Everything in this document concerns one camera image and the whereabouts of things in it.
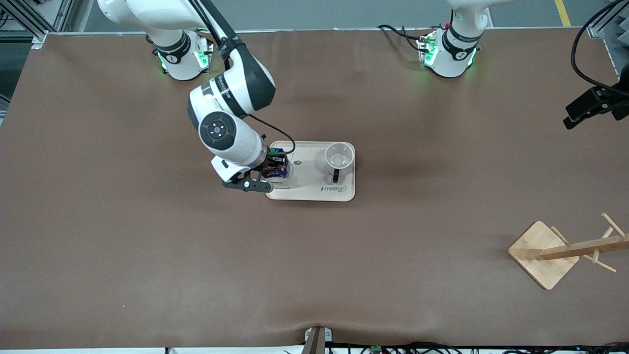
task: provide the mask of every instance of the brown table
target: brown table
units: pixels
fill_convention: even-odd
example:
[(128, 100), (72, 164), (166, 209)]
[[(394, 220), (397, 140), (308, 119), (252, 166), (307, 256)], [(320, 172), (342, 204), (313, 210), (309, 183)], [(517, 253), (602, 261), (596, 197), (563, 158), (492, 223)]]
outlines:
[[(589, 87), (575, 33), (488, 31), (457, 79), (378, 31), (244, 35), (278, 87), (261, 118), (356, 146), (349, 203), (223, 188), (186, 115), (207, 78), (161, 75), (143, 37), (49, 36), (0, 130), (0, 346), (290, 345), (316, 324), (339, 342), (627, 340), (629, 254), (544, 291), (506, 252), (536, 220), (572, 242), (601, 212), (628, 227), (629, 126), (561, 123)], [(602, 42), (579, 63), (615, 82)]]

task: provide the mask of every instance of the yellow floor line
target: yellow floor line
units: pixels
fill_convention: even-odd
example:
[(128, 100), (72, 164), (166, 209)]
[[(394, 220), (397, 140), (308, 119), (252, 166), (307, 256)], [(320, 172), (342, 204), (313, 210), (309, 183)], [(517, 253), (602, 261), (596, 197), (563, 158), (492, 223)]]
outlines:
[(555, 5), (557, 6), (557, 12), (559, 13), (559, 18), (561, 18), (561, 24), (565, 27), (572, 26), (570, 24), (570, 19), (568, 18), (568, 12), (565, 10), (564, 0), (555, 0)]

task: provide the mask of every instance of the small carton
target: small carton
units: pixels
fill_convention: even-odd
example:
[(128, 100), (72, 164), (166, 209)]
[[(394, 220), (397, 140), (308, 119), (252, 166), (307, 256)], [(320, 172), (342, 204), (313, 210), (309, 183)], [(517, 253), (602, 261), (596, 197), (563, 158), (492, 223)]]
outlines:
[[(283, 149), (270, 148), (271, 152), (283, 152)], [(262, 177), (273, 185), (273, 188), (292, 187), (291, 162), (286, 157), (274, 157), (274, 162), (262, 170)]]

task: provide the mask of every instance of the cable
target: cable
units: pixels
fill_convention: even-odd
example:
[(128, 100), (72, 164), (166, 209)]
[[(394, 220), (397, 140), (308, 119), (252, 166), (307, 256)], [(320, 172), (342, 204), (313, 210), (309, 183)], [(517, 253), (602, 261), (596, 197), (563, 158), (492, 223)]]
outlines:
[(4, 10), (0, 11), (0, 28), (2, 28), (8, 21), (13, 21), (9, 13)]
[[(203, 10), (203, 7), (199, 4), (197, 0), (188, 0), (188, 2), (190, 3), (190, 5), (192, 5), (192, 8), (194, 8), (195, 12), (197, 12), (199, 17), (201, 18), (201, 21), (203, 21), (203, 23), (208, 27), (208, 31), (216, 41), (216, 45), (220, 47), (223, 44), (223, 41), (221, 40), (222, 38), (218, 36), (216, 30), (214, 29), (214, 27), (212, 27), (212, 22), (210, 22), (208, 15)], [(229, 59), (225, 59), (223, 61), (223, 64), (225, 65), (225, 71), (231, 68)]]
[(406, 38), (410, 38), (412, 40), (418, 40), (420, 39), (419, 37), (415, 37), (415, 36), (406, 36), (404, 35), (404, 33), (398, 31), (397, 29), (395, 29), (395, 27), (391, 26), (391, 25), (380, 25), (378, 26), (378, 28), (383, 29), (383, 28), (387, 28), (388, 30), (393, 31), (395, 34), (402, 36), (402, 37), (406, 37)]
[[(372, 345), (356, 345), (356, 344), (349, 344), (349, 343), (328, 343), (326, 345), (326, 348), (328, 347), (328, 345), (330, 346), (330, 348), (348, 348), (349, 350), (351, 350), (351, 348), (362, 348), (362, 351), (360, 352), (360, 354), (366, 354), (366, 351), (370, 350), (372, 347)], [(504, 352), (493, 351), (493, 350), (497, 350), (496, 347), (494, 346), (453, 347), (453, 346), (444, 345), (440, 343), (420, 342), (420, 341), (413, 342), (406, 345), (387, 345), (386, 348), (392, 348), (398, 354), (400, 353), (400, 350), (403, 351), (403, 354), (425, 354), (431, 351), (436, 351), (437, 353), (443, 354), (442, 350), (453, 350), (453, 351), (456, 351), (457, 354), (462, 354), (459, 348), (470, 349), (471, 350), (470, 354), (479, 354), (479, 350), (481, 348), (492, 349), (493, 353), (500, 353), (500, 354), (553, 354), (559, 350), (585, 351), (585, 352), (588, 352), (589, 354), (611, 354), (611, 353), (618, 353), (618, 352), (624, 352), (625, 354), (629, 354), (629, 342), (608, 343), (604, 346), (595, 346), (595, 347), (586, 346), (586, 345), (565, 345), (565, 346), (558, 346), (558, 347), (545, 347), (545, 349), (540, 348), (539, 346), (499, 347), (499, 348), (505, 348), (506, 350)]]
[(251, 118), (253, 118), (253, 119), (257, 120), (258, 122), (260, 122), (260, 123), (262, 123), (262, 124), (266, 125), (267, 127), (270, 127), (270, 128), (272, 128), (272, 129), (274, 129), (274, 130), (276, 130), (276, 131), (280, 132), (283, 136), (287, 137), (287, 138), (288, 138), (288, 139), (292, 142), (292, 149), (291, 149), (290, 151), (288, 151), (288, 152), (281, 152), (281, 153), (279, 153), (279, 156), (286, 156), (286, 155), (288, 155), (288, 154), (292, 154), (292, 152), (293, 152), (293, 151), (295, 151), (295, 147), (296, 147), (295, 140), (294, 140), (294, 139), (293, 139), (290, 135), (288, 135), (287, 133), (285, 133), (285, 132), (284, 132), (283, 130), (281, 130), (280, 128), (277, 128), (276, 126), (274, 126), (274, 125), (272, 125), (272, 124), (269, 124), (269, 123), (267, 123), (267, 122), (263, 121), (262, 119), (260, 119), (260, 118), (256, 117), (256, 116), (255, 116), (255, 115), (253, 115), (253, 114), (249, 114), (249, 116), (250, 116)]
[(618, 14), (619, 14), (621, 11), (623, 11), (623, 10), (625, 9), (625, 7), (627, 7), (627, 5), (629, 5), (629, 1), (627, 1), (627, 2), (626, 2), (626, 3), (625, 3), (625, 4), (624, 4), (624, 5), (623, 5), (620, 9), (618, 9), (618, 11), (616, 11), (616, 13), (615, 13), (613, 16), (610, 16), (610, 18), (608, 18), (608, 19), (607, 19), (607, 21), (605, 21), (605, 23), (603, 23), (603, 25), (601, 26), (601, 28), (599, 29), (599, 31), (602, 31), (602, 30), (603, 30), (603, 28), (605, 28), (605, 26), (607, 26), (607, 24), (608, 24), (609, 22), (611, 22), (611, 20), (615, 19), (615, 18), (616, 18), (616, 16), (618, 16)]
[(600, 11), (598, 11), (594, 16), (592, 16), (589, 20), (586, 21), (585, 25), (583, 25), (583, 27), (581, 27), (581, 29), (579, 30), (579, 33), (577, 33), (576, 38), (574, 39), (574, 43), (572, 44), (572, 51), (570, 53), (570, 63), (572, 64), (572, 70), (574, 70), (574, 72), (583, 80), (595, 85), (595, 86), (601, 86), (604, 89), (608, 89), (612, 92), (618, 93), (618, 94), (622, 94), (624, 97), (629, 97), (629, 93), (621, 91), (619, 89), (613, 88), (611, 86), (605, 85), (603, 83), (600, 83), (599, 81), (596, 81), (594, 79), (592, 79), (591, 77), (585, 75), (578, 67), (577, 67), (577, 62), (576, 62), (576, 54), (577, 54), (577, 46), (579, 45), (579, 40), (581, 39), (581, 36), (583, 35), (583, 32), (586, 31), (587, 26), (589, 26), (590, 23), (592, 23), (598, 16), (600, 16), (601, 14), (603, 14), (605, 11), (610, 10), (611, 8), (614, 8), (616, 5), (620, 4), (622, 1), (625, 0), (615, 0), (614, 2), (610, 3), (609, 5), (606, 5), (603, 9), (601, 9)]
[(411, 48), (413, 48), (413, 49), (415, 49), (415, 50), (417, 50), (417, 51), (419, 51), (419, 52), (422, 52), (422, 53), (428, 53), (428, 49), (423, 49), (423, 48), (416, 47), (416, 46), (415, 46), (415, 45), (411, 42), (411, 40), (408, 38), (408, 34), (406, 34), (406, 30), (404, 29), (404, 26), (402, 26), (402, 32), (404, 33), (404, 38), (406, 38), (406, 41), (408, 42), (408, 45), (410, 45), (410, 46), (411, 46)]
[(399, 36), (402, 36), (402, 37), (406, 38), (406, 41), (408, 42), (408, 45), (410, 45), (410, 46), (411, 46), (411, 48), (413, 48), (413, 49), (415, 49), (415, 50), (418, 50), (418, 51), (420, 51), (420, 52), (422, 52), (422, 53), (428, 53), (428, 50), (427, 50), (427, 49), (421, 49), (421, 48), (418, 48), (417, 46), (415, 46), (415, 45), (411, 42), (411, 40), (419, 40), (419, 39), (420, 39), (420, 37), (416, 37), (416, 36), (411, 36), (411, 35), (408, 35), (408, 34), (406, 33), (406, 29), (404, 28), (404, 26), (402, 26), (402, 31), (398, 31), (397, 29), (395, 29), (395, 27), (393, 27), (393, 26), (391, 26), (391, 25), (380, 25), (380, 26), (378, 26), (378, 28), (380, 28), (381, 30), (383, 30), (383, 29), (387, 28), (388, 30), (393, 31), (393, 33), (395, 33), (395, 34), (397, 34), (397, 35), (399, 35)]
[(602, 14), (602, 15), (598, 18), (598, 20), (596, 20), (596, 22), (594, 22), (594, 23), (592, 24), (592, 27), (596, 27), (596, 25), (598, 25), (598, 24), (599, 24), (599, 22), (601, 22), (601, 21), (603, 20), (603, 18), (605, 18), (605, 16), (607, 16), (607, 15), (611, 12), (611, 10), (613, 10), (613, 8), (610, 8), (609, 10), (607, 10), (607, 12), (605, 12), (604, 14)]

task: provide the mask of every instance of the wooden dowel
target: wooden dowel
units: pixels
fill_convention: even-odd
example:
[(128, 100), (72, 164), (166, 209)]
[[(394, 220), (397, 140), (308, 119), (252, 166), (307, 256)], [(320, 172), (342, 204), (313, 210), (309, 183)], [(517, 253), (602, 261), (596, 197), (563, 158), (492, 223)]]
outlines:
[(559, 230), (557, 230), (556, 227), (552, 226), (550, 228), (552, 230), (552, 232), (555, 233), (555, 235), (557, 235), (557, 237), (559, 237), (561, 239), (561, 241), (568, 246), (570, 244), (570, 242), (568, 242), (568, 240), (564, 237), (564, 235), (561, 234), (561, 232), (559, 232)]
[[(593, 259), (592, 259), (592, 257), (590, 257), (590, 256), (581, 256), (581, 257), (582, 257), (583, 259), (585, 259), (585, 260), (588, 260), (588, 261), (593, 260)], [(612, 273), (616, 273), (616, 270), (615, 270), (614, 268), (612, 268), (612, 267), (610, 267), (610, 266), (606, 265), (605, 263), (597, 262), (596, 264), (597, 264), (597, 265), (599, 265), (599, 266), (601, 266), (601, 267), (603, 267), (603, 268), (605, 268), (605, 269), (607, 269), (607, 270), (609, 270), (609, 271), (610, 271), (610, 272), (612, 272)]]
[(620, 227), (618, 227), (618, 225), (616, 225), (616, 223), (613, 220), (611, 220), (609, 215), (607, 215), (606, 213), (602, 213), (601, 216), (604, 217), (608, 223), (610, 223), (610, 225), (614, 228), (614, 230), (616, 230), (616, 232), (620, 235), (620, 237), (622, 238), (626, 237), (625, 233), (620, 229)]
[(614, 228), (609, 226), (607, 228), (607, 231), (605, 231), (605, 233), (603, 234), (603, 236), (601, 237), (601, 239), (606, 239), (607, 237), (611, 236), (611, 233), (614, 232)]
[[(609, 226), (607, 228), (607, 231), (605, 231), (605, 233), (601, 237), (601, 239), (606, 239), (607, 237), (609, 237), (611, 235), (612, 232), (614, 232), (614, 228)], [(600, 250), (598, 250), (598, 249), (594, 250), (594, 254), (593, 254), (593, 257), (592, 257), (593, 258), (592, 259), (592, 263), (598, 264), (598, 255), (599, 255), (599, 253), (601, 253)]]

